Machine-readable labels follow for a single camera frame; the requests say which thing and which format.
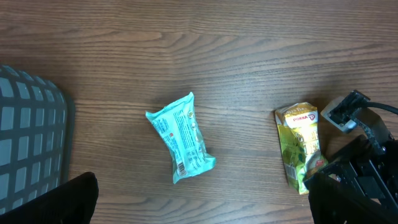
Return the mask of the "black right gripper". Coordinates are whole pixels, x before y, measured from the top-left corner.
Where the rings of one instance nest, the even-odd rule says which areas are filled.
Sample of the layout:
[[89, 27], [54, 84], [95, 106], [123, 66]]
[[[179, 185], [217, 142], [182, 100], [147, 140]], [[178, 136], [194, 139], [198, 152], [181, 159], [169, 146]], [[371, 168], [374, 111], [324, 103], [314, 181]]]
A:
[[397, 211], [397, 140], [386, 144], [377, 155], [369, 140], [360, 135], [340, 149], [322, 173], [353, 189], [383, 208]]

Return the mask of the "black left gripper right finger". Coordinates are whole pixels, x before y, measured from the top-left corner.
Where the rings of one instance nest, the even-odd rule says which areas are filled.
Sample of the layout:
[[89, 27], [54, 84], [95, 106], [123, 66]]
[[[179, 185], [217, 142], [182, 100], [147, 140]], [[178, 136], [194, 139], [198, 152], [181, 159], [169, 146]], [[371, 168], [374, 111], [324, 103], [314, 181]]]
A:
[[315, 224], [397, 224], [397, 214], [322, 173], [308, 179]]

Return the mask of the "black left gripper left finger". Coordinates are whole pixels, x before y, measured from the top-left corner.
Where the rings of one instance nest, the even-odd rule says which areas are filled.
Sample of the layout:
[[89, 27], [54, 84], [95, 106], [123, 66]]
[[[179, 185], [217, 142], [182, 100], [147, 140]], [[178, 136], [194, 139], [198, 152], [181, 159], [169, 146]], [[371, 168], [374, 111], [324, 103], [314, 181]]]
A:
[[89, 223], [98, 195], [95, 174], [85, 172], [1, 215], [1, 224]]

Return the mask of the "green juice pouch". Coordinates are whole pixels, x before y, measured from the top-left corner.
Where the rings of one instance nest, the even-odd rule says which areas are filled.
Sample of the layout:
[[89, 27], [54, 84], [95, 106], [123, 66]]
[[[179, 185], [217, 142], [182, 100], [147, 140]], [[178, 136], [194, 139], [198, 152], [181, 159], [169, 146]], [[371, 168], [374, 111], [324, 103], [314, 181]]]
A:
[[310, 103], [275, 110], [280, 150], [289, 186], [308, 194], [304, 182], [328, 164], [318, 137], [318, 111]]

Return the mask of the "teal snack packet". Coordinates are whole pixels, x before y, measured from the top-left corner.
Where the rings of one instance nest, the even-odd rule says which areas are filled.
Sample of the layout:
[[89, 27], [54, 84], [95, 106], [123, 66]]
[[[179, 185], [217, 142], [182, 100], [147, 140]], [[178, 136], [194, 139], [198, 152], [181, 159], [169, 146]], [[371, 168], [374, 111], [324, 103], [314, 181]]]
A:
[[216, 165], [216, 157], [206, 151], [194, 99], [195, 95], [189, 93], [156, 113], [146, 112], [146, 118], [169, 149], [174, 184], [212, 170]]

